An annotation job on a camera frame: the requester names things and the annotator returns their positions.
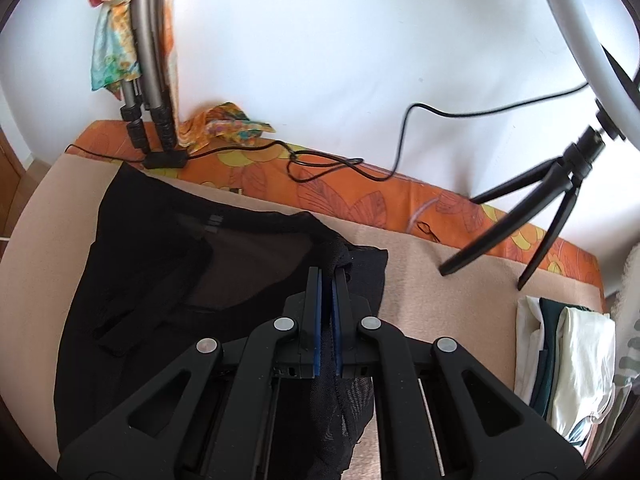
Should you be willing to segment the wooden door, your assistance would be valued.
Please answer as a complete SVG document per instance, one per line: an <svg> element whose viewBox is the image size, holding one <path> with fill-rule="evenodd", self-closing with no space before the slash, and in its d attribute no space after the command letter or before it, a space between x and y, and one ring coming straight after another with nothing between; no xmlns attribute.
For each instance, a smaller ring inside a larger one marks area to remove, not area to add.
<svg viewBox="0 0 640 480"><path fill-rule="evenodd" d="M0 132L0 164L0 229L1 250L4 250L10 213L25 169L3 131Z"/></svg>

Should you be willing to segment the orange floral bed sheet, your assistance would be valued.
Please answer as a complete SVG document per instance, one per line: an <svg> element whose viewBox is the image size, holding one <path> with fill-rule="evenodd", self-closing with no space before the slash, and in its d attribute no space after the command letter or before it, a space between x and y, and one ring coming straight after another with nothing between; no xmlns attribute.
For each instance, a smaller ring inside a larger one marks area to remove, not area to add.
<svg viewBox="0 0 640 480"><path fill-rule="evenodd" d="M66 153L116 162L127 159L142 169L142 152L132 146L124 122L98 120L67 148ZM500 220L505 213L490 205L474 205L465 197L435 185L396 174L383 183L343 169L308 183L296 183L286 172L288 150L230 150L192 159L182 169L152 170L156 174L221 190L309 210L389 231L405 232L424 240L462 248ZM529 262L546 235L527 223L489 255ZM538 266L541 271L597 286L603 292L599 263L594 255L558 238Z"/></svg>

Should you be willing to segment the colourful silk scarf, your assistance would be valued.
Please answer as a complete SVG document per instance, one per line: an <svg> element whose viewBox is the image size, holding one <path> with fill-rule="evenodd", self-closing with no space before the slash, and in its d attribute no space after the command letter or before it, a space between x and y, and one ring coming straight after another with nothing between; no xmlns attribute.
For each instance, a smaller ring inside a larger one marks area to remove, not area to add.
<svg viewBox="0 0 640 480"><path fill-rule="evenodd" d="M91 89L105 89L124 96L127 82L143 75L142 54L134 43L131 11L138 0L88 0L99 10L91 51ZM152 0L150 9L160 12L160 81L168 85L171 104L178 105L177 49L174 38L175 0Z"/></svg>

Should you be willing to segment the green white patterned pillow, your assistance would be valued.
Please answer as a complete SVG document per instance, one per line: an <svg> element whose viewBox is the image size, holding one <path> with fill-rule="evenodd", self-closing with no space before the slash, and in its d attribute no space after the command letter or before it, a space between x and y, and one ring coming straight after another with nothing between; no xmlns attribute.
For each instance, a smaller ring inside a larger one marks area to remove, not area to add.
<svg viewBox="0 0 640 480"><path fill-rule="evenodd" d="M640 248L634 246L625 262L622 284L611 316L615 322L614 411L626 403L639 378Z"/></svg>

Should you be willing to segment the silver folded tripod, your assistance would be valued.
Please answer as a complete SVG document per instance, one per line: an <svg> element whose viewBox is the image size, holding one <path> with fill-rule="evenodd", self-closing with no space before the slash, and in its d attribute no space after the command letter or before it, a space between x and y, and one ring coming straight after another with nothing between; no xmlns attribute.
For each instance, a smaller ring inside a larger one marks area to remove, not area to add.
<svg viewBox="0 0 640 480"><path fill-rule="evenodd" d="M161 10L163 3L160 0L131 0L129 3L134 50L141 76L122 83L124 105L120 108L132 146L142 153L145 162L151 159L155 167L161 160L174 156L177 145L160 46Z"/></svg>

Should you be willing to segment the beige towel mat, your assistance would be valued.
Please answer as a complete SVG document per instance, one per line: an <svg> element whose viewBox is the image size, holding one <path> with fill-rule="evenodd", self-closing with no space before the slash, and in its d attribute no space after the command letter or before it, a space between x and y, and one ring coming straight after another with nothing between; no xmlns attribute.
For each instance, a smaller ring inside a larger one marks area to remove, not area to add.
<svg viewBox="0 0 640 480"><path fill-rule="evenodd" d="M58 468L58 346L84 274L102 198L120 166L63 156L40 184L1 263L1 395L36 451ZM298 214L263 200L161 180L214 203ZM314 216L358 246L387 252L375 314L352 301L355 377L373 415L355 445L378 445L386 479L577 479L582 456L513 392L518 295L513 262L494 257L442 278L445 246Z"/></svg>

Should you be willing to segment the stack of folded clothes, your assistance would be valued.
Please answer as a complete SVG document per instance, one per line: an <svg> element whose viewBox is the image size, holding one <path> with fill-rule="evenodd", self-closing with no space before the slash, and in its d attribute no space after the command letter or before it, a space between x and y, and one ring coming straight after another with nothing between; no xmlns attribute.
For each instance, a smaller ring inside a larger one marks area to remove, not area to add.
<svg viewBox="0 0 640 480"><path fill-rule="evenodd" d="M516 307L514 393L594 460L613 435L615 322L574 304L526 296Z"/></svg>

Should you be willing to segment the black sheer garment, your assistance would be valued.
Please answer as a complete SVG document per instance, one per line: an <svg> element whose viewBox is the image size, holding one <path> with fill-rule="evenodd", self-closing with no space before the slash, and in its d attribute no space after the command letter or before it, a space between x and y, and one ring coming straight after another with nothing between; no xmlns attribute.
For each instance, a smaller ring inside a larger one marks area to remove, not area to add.
<svg viewBox="0 0 640 480"><path fill-rule="evenodd" d="M214 203L129 165L58 346L65 479L337 479L373 415L369 378L335 375L332 278L380 308L388 260L312 214ZM303 369L309 269L322 273L321 370Z"/></svg>

